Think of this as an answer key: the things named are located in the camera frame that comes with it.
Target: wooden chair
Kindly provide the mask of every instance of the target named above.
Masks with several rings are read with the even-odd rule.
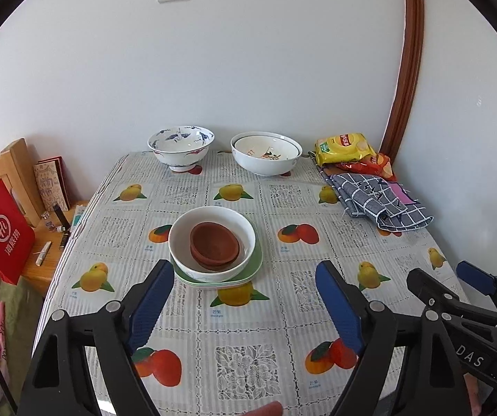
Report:
[[[1,151],[0,179],[17,201],[27,223],[36,227],[46,209],[36,186],[25,139],[12,142]]]

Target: fruit print tablecloth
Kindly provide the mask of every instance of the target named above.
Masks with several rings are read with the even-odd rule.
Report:
[[[37,339],[58,308],[71,315],[120,300],[169,258],[177,217],[203,205],[244,214],[264,263],[255,279],[224,291],[178,279],[146,346],[133,360],[162,415],[233,415],[279,400],[288,415],[329,414],[355,357],[316,290],[316,265],[330,259],[369,300],[420,314],[406,274],[421,267],[466,301],[426,230],[389,233],[344,208],[309,158],[289,176],[264,178],[231,154],[210,152],[190,172],[173,173],[153,153],[129,154],[106,177],[71,237],[48,291]],[[87,352],[101,408],[111,411],[94,349]],[[395,351],[383,395],[403,358]]]

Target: brown bowl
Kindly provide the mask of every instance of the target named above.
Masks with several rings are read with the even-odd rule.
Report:
[[[239,241],[223,225],[202,222],[191,230],[191,255],[211,271],[221,271],[239,256]]]

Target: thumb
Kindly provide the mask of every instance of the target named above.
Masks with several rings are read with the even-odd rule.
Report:
[[[283,406],[278,401],[273,401],[263,407],[249,411],[244,416],[281,416],[283,414]]]

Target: white pen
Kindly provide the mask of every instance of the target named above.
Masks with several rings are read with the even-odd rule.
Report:
[[[42,247],[42,250],[40,251],[38,258],[36,259],[36,265],[40,266],[42,264],[42,261],[44,261],[44,257],[48,253],[48,249],[50,248],[50,245],[52,245],[52,241],[48,241],[44,244],[44,247]]]

